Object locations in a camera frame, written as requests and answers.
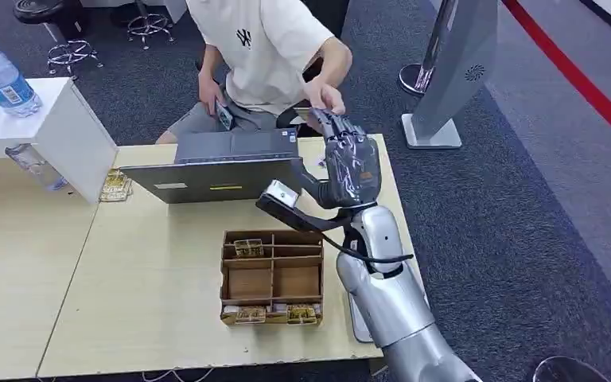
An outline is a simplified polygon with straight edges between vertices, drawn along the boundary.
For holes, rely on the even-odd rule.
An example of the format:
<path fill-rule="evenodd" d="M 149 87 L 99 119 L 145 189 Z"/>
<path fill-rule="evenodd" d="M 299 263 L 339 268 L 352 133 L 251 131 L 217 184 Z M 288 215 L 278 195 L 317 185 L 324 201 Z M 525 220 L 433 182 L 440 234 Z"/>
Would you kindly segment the person's right hand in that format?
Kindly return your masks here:
<path fill-rule="evenodd" d="M 200 72 L 198 74 L 198 85 L 200 101 L 205 104 L 210 115 L 216 114 L 217 104 L 226 106 L 224 94 L 211 74 Z"/>

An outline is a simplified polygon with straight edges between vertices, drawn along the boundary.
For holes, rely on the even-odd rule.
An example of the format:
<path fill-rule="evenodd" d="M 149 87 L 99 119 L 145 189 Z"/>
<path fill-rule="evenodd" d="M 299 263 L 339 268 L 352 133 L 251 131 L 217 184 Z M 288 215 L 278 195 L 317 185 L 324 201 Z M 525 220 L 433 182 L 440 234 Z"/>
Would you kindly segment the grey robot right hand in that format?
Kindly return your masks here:
<path fill-rule="evenodd" d="M 298 184 L 323 209 L 374 203 L 382 185 L 377 142 L 345 115 L 311 107 L 308 120 L 321 128 L 328 178 L 316 179 L 298 160 L 293 162 Z"/>

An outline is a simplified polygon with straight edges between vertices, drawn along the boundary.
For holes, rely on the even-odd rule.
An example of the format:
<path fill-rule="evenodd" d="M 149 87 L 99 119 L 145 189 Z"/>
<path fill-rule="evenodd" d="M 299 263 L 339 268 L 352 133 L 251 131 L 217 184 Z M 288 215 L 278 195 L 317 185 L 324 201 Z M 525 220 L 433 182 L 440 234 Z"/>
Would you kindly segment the person's left hand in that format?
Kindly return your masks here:
<path fill-rule="evenodd" d="M 337 115 L 346 112 L 341 93 L 323 80 L 313 79 L 305 83 L 304 93 L 314 108 L 330 110 Z"/>

